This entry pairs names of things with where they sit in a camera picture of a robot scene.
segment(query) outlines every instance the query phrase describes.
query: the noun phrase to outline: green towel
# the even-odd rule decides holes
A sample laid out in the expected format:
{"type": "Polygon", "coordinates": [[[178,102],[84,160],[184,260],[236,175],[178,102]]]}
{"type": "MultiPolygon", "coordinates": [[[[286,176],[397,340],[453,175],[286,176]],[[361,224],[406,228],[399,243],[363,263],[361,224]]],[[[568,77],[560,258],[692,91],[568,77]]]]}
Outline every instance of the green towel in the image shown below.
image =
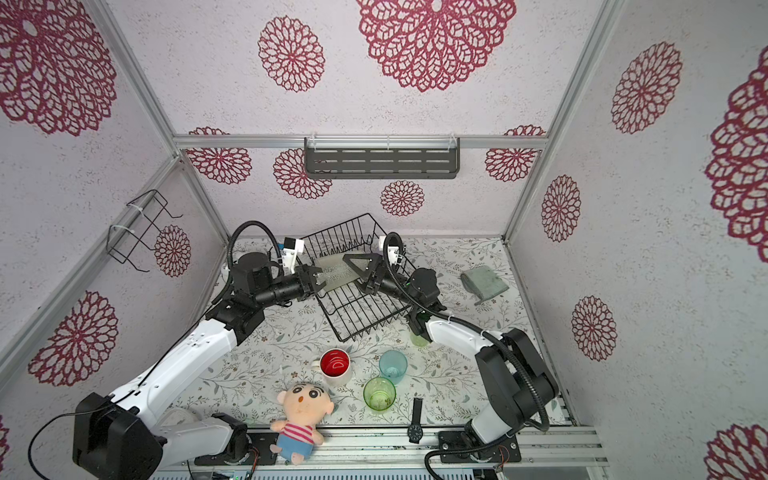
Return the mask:
{"type": "Polygon", "coordinates": [[[500,279],[487,265],[476,266],[462,272],[459,277],[465,290],[476,295],[480,300],[475,305],[480,305],[486,300],[506,292],[509,286],[500,279]]]}

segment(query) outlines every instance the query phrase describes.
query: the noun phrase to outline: doll face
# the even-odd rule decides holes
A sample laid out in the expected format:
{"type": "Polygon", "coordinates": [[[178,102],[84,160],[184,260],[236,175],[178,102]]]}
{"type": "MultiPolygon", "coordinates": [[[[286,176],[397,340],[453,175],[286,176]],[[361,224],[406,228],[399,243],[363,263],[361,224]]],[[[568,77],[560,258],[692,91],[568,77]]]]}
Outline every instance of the doll face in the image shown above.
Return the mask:
{"type": "Polygon", "coordinates": [[[286,418],[299,425],[317,425],[326,414],[333,412],[333,402],[323,387],[298,383],[277,397],[282,400],[286,418]]]}

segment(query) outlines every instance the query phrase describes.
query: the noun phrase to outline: plush doll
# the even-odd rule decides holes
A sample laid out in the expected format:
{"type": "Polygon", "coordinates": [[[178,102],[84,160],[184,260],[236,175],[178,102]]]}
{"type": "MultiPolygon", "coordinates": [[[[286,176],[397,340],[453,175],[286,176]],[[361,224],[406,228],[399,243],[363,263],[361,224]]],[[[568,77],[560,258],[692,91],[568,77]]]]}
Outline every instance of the plush doll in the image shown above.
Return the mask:
{"type": "Polygon", "coordinates": [[[280,432],[277,444],[270,445],[273,453],[280,453],[294,465],[299,465],[312,453],[314,445],[323,444],[323,436],[315,430],[326,414],[333,412],[331,397],[322,387],[299,383],[277,395],[287,420],[272,422],[273,432],[280,432]]]}

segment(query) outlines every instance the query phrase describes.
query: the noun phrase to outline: striped shirt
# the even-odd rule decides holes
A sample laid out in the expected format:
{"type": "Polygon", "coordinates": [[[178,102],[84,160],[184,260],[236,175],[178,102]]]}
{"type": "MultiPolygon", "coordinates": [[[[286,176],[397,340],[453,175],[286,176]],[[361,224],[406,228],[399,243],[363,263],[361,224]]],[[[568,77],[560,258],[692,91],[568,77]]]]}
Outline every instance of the striped shirt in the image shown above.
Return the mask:
{"type": "Polygon", "coordinates": [[[298,440],[299,442],[309,443],[314,445],[312,440],[312,427],[309,425],[295,425],[293,423],[286,423],[286,428],[283,430],[283,435],[289,439],[298,440]]]}

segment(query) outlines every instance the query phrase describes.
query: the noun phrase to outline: blue shorts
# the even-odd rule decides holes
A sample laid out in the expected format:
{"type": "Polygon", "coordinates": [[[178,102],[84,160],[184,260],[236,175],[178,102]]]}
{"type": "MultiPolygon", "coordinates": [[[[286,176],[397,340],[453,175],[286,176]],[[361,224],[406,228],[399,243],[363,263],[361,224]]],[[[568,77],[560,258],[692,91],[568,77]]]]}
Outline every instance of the blue shorts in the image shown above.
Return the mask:
{"type": "Polygon", "coordinates": [[[292,439],[288,435],[281,433],[277,436],[277,446],[283,449],[283,451],[280,452],[280,456],[286,460],[290,460],[290,456],[293,453],[303,455],[304,458],[309,457],[310,453],[312,453],[312,447],[315,445],[313,443],[300,442],[299,440],[292,439]]]}

